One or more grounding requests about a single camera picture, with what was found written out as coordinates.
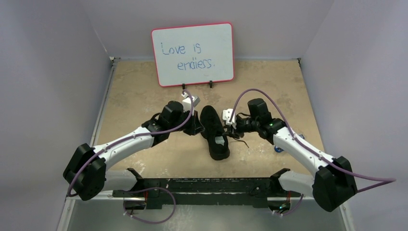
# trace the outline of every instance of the gray wall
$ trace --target gray wall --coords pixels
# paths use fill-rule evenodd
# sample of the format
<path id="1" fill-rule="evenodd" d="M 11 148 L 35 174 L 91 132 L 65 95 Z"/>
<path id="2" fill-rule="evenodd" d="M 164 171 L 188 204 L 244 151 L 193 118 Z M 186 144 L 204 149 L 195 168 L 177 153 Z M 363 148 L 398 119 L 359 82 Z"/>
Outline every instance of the gray wall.
<path id="1" fill-rule="evenodd" d="M 406 9 L 403 0 L 336 0 L 303 58 L 326 151 L 355 172 L 397 178 L 351 199 L 359 231 L 408 226 Z"/>
<path id="2" fill-rule="evenodd" d="M 0 230 L 55 230 L 110 60 L 78 0 L 2 0 L 0 70 Z"/>
<path id="3" fill-rule="evenodd" d="M 230 21 L 238 58 L 299 58 L 333 0 L 82 0 L 110 56 L 153 59 L 157 27 Z"/>

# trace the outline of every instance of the tan board surface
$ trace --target tan board surface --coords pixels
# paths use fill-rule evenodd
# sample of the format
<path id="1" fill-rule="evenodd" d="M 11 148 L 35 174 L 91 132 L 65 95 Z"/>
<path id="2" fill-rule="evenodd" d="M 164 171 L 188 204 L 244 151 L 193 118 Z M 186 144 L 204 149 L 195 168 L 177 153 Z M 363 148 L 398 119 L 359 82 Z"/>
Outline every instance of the tan board surface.
<path id="1" fill-rule="evenodd" d="M 323 150 L 320 134 L 297 60 L 293 61 L 236 61 L 235 79 L 226 83 L 187 86 L 201 102 L 212 105 L 221 116 L 223 109 L 232 108 L 237 97 L 248 88 L 265 91 L 278 104 L 289 124 L 298 134 Z M 254 98 L 268 100 L 258 92 L 244 95 L 237 112 L 249 113 L 247 102 Z M 154 62 L 121 61 L 109 92 L 97 144 L 115 140 L 136 129 L 161 112 L 170 101 L 181 101 L 181 87 L 162 88 L 157 82 Z M 279 117 L 268 102 L 272 116 Z M 276 153 L 273 146 L 258 134 L 246 134 L 243 142 L 229 138 L 230 157 L 214 161 L 201 135 L 188 136 L 183 132 L 170 134 L 167 141 L 122 160 L 111 170 L 132 167 L 145 178 L 178 177 L 268 177 L 282 168 L 299 173 L 308 171 L 288 153 Z"/>

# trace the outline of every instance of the purple cable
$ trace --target purple cable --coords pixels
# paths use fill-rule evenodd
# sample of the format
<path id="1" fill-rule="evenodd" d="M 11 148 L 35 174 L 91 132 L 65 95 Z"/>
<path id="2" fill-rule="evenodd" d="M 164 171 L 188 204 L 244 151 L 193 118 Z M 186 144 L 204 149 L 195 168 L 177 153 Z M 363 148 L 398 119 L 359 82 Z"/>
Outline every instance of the purple cable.
<path id="1" fill-rule="evenodd" d="M 125 141 L 130 140 L 130 139 L 134 139 L 134 138 L 139 137 L 139 136 L 160 135 L 160 134 L 170 133 L 170 132 L 175 131 L 175 130 L 181 128 L 182 126 L 184 126 L 187 123 L 187 121 L 189 121 L 190 117 L 192 116 L 192 111 L 194 110 L 194 102 L 193 102 L 192 96 L 191 96 L 191 94 L 190 94 L 190 92 L 188 90 L 183 90 L 183 93 L 187 93 L 190 100 L 191 100 L 191 108 L 190 108 L 190 112 L 189 112 L 189 115 L 187 116 L 186 120 L 184 120 L 177 127 L 166 130 L 166 131 L 155 131 L 155 132 L 139 133 L 139 134 L 136 134 L 135 136 L 133 136 L 133 135 L 127 136 L 127 137 L 124 137 L 124 138 L 122 138 L 120 140 L 117 140 L 117 141 L 109 144 L 108 146 L 106 146 L 105 149 L 102 149 L 99 152 L 95 153 L 95 155 L 93 155 L 88 161 L 86 161 L 84 163 L 84 165 L 78 170 L 78 172 L 75 174 L 74 178 L 72 179 L 71 183 L 69 184 L 67 196 L 68 197 L 73 197 L 73 196 L 78 195 L 78 193 L 71 194 L 71 191 L 74 188 L 74 183 L 77 181 L 79 175 L 88 166 L 88 164 L 91 163 L 93 161 L 93 159 L 95 159 L 97 156 L 102 154 L 104 151 L 107 151 L 107 150 L 111 149 L 115 145 L 118 145 L 118 144 L 120 144 L 122 142 L 125 142 Z"/>
<path id="2" fill-rule="evenodd" d="M 289 211 L 286 212 L 286 213 L 281 213 L 281 215 L 282 215 L 282 216 L 286 216 L 286 215 L 289 215 L 289 214 L 293 213 L 293 212 L 299 207 L 300 203 L 303 201 L 303 197 L 304 197 L 303 194 L 300 195 L 300 199 L 299 199 L 299 201 L 296 203 L 296 205 L 293 207 L 293 209 L 289 210 Z"/>
<path id="3" fill-rule="evenodd" d="M 241 95 L 239 95 L 237 101 L 235 102 L 234 109 L 232 110 L 232 114 L 233 114 L 233 115 L 234 115 L 235 109 L 237 108 L 238 102 L 239 102 L 239 100 L 241 99 L 241 97 L 242 97 L 245 93 L 247 93 L 247 92 L 249 92 L 249 91 L 252 91 L 252 90 L 258 91 L 258 92 L 262 93 L 263 95 L 265 95 L 265 97 L 267 97 L 267 98 L 271 101 L 271 103 L 275 106 L 276 110 L 278 110 L 278 112 L 279 112 L 280 116 L 282 117 L 282 119 L 285 121 L 286 127 L 288 128 L 290 134 L 292 135 L 292 137 L 294 138 L 294 140 L 295 140 L 300 146 L 302 146 L 303 148 L 305 148 L 306 150 L 308 150 L 309 152 L 311 152 L 311 153 L 314 154 L 315 156 L 320 157 L 320 155 L 319 155 L 317 152 L 313 151 L 312 149 L 310 149 L 309 147 L 307 147 L 306 145 L 304 145 L 299 139 L 297 139 L 297 138 L 294 136 L 294 133 L 293 133 L 291 127 L 289 126 L 289 123 L 288 123 L 288 121 L 286 120 L 285 116 L 283 115 L 282 111 L 279 109 L 279 107 L 276 105 L 276 103 L 275 103 L 265 92 L 263 92 L 263 91 L 261 91 L 261 90 L 259 90 L 259 89 L 251 88 L 251 89 L 245 90 L 243 93 L 241 93 Z M 329 160 L 327 160 L 327 159 L 324 158 L 324 157 L 321 157 L 321 159 L 322 159 L 324 162 L 326 162 L 328 165 L 332 166 L 333 168 L 335 168 L 335 169 L 337 169 L 337 170 L 339 170 L 339 171 L 341 171 L 341 172 L 343 172 L 343 173 L 345 173 L 345 174 L 348 174 L 348 175 L 351 175 L 351 176 L 354 176 L 354 177 L 358 177 L 358 178 L 362 178 L 362 179 L 366 179 L 366 180 L 381 181 L 380 183 L 377 183 L 377 184 L 368 186 L 368 187 L 366 187 L 366 188 L 357 190 L 357 193 L 361 193 L 361 192 L 364 192 L 364 191 L 366 191 L 366 190 L 373 189 L 373 188 L 379 187 L 379 186 L 381 186 L 381 185 L 389 184 L 389 183 L 392 183 L 392 182 L 396 181 L 395 178 L 368 177 L 368 176 L 364 176 L 364 175 L 361 175 L 361 174 L 358 174 L 358 173 L 350 172 L 350 171 L 347 171 L 347 170 L 345 170 L 345 169 L 342 169 L 342 168 L 336 166 L 335 164 L 333 164 L 332 162 L 330 162 Z"/>
<path id="4" fill-rule="evenodd" d="M 130 218 L 136 219 L 138 221 L 141 221 L 141 222 L 144 222 L 144 223 L 147 223 L 147 224 L 161 224 L 161 223 L 164 223 L 164 222 L 168 221 L 174 215 L 174 212 L 176 211 L 176 199 L 174 198 L 173 194 L 169 190 L 167 190 L 165 188 L 160 188 L 160 187 L 152 187 L 152 188 L 143 189 L 143 190 L 139 190 L 139 191 L 130 191 L 130 192 L 127 192 L 127 193 L 142 193 L 142 192 L 153 190 L 153 189 L 158 189 L 158 190 L 165 191 L 166 193 L 168 193 L 171 196 L 171 199 L 173 200 L 173 205 L 174 205 L 173 210 L 171 211 L 170 215 L 166 219 L 161 220 L 161 221 L 149 221 L 149 220 L 144 220 L 144 219 L 135 217 L 134 215 L 131 215 L 130 213 L 128 213 L 126 211 L 125 202 L 123 202 L 123 209 L 125 211 L 124 214 L 128 215 Z"/>

